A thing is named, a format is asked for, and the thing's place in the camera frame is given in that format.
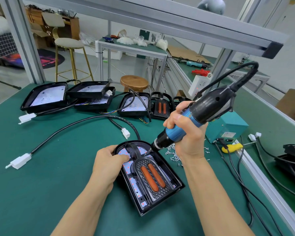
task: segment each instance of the teal power supply box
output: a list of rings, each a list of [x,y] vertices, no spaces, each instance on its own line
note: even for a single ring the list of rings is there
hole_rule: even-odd
[[[236,112],[227,112],[219,119],[208,123],[205,135],[210,143],[213,143],[218,138],[223,138],[231,144],[248,126]]]

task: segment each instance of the red clamp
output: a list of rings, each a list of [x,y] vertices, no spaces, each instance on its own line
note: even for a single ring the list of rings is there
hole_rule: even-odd
[[[192,73],[195,73],[196,75],[201,75],[201,76],[208,76],[208,74],[210,73],[209,70],[204,70],[204,69],[195,69],[193,71],[191,71]]]

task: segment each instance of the hand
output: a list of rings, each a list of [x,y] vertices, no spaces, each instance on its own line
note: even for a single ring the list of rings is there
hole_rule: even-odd
[[[169,118],[163,123],[163,126],[169,129],[177,125],[186,132],[183,139],[175,143],[176,154],[182,161],[204,157],[205,130],[208,123],[197,128],[189,118],[181,115],[181,111],[191,102],[192,101],[184,101],[178,104],[176,110],[173,111]]]
[[[117,145],[98,150],[90,181],[100,184],[107,194],[113,189],[113,182],[117,178],[122,164],[129,160],[128,155],[112,155]]]

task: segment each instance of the yellow tool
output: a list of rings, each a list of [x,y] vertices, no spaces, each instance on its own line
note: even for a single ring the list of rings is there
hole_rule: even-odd
[[[237,143],[237,144],[228,144],[227,146],[228,146],[228,150],[229,150],[230,153],[243,148],[243,145],[240,144],[240,143]],[[222,152],[228,153],[228,151],[224,147],[222,147]]]

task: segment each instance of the white connector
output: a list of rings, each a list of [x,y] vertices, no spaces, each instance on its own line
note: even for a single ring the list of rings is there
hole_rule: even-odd
[[[10,164],[6,166],[6,169],[9,168],[9,167],[14,167],[15,169],[20,169],[31,158],[32,158],[32,155],[30,153],[25,153],[23,156],[19,156],[18,158],[11,161]]]
[[[122,132],[122,135],[124,135],[124,137],[125,137],[126,139],[128,139],[128,138],[130,137],[130,132],[129,132],[127,129],[123,128],[123,129],[121,130],[121,132]]]
[[[260,132],[256,132],[255,136],[256,136],[256,138],[260,138],[261,137],[261,133]]]
[[[31,121],[32,118],[35,118],[35,117],[36,117],[36,114],[35,113],[25,114],[23,116],[20,116],[19,119],[20,119],[21,122],[19,124],[22,124],[22,123]]]
[[[252,141],[255,142],[256,141],[256,137],[253,134],[249,134],[248,138]]]
[[[113,92],[112,92],[111,90],[107,90],[106,94],[107,94],[108,96],[110,96],[110,95],[113,94]]]

